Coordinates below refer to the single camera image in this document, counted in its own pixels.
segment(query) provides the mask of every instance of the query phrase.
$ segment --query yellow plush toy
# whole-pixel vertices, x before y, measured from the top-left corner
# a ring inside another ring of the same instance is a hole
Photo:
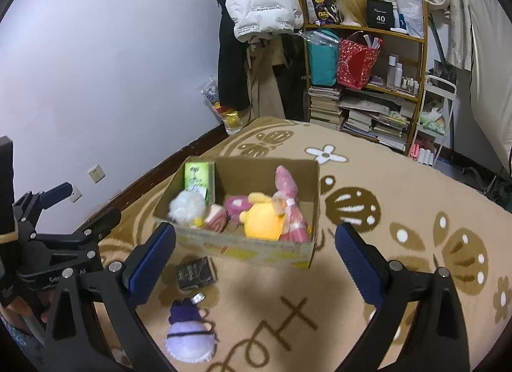
[[[285,215],[278,212],[272,198],[263,193],[249,194],[249,202],[252,203],[252,207],[240,213],[245,236],[253,239],[278,240],[283,233]]]

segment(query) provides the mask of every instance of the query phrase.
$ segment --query white fluffy plush toy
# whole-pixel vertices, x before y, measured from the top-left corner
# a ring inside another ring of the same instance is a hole
[[[204,223],[206,202],[196,191],[182,191],[169,204],[168,216],[180,225],[201,227]]]

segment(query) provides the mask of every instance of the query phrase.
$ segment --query red bag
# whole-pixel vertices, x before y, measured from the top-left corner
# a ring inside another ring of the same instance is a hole
[[[340,56],[338,60],[337,82],[352,89],[362,89],[370,79],[370,71],[379,56],[382,40],[377,49],[351,41],[357,31],[347,39],[340,41]]]

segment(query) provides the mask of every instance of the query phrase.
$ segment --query hand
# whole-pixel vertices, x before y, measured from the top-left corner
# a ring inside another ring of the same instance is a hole
[[[44,306],[50,305],[53,299],[53,294],[53,291],[48,291],[39,295],[39,299]],[[16,297],[12,303],[7,306],[7,308],[3,308],[0,305],[0,313],[11,326],[20,329],[27,334],[31,334],[22,316],[32,316],[33,313],[30,306],[23,298]],[[48,311],[45,311],[41,315],[41,320],[45,323],[48,322]]]

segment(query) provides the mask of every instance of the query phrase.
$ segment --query teal bag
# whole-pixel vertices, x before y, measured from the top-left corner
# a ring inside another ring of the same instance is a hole
[[[338,36],[327,30],[319,30],[331,37]],[[314,45],[308,43],[309,70],[311,84],[319,86],[334,86],[338,70],[338,46]]]

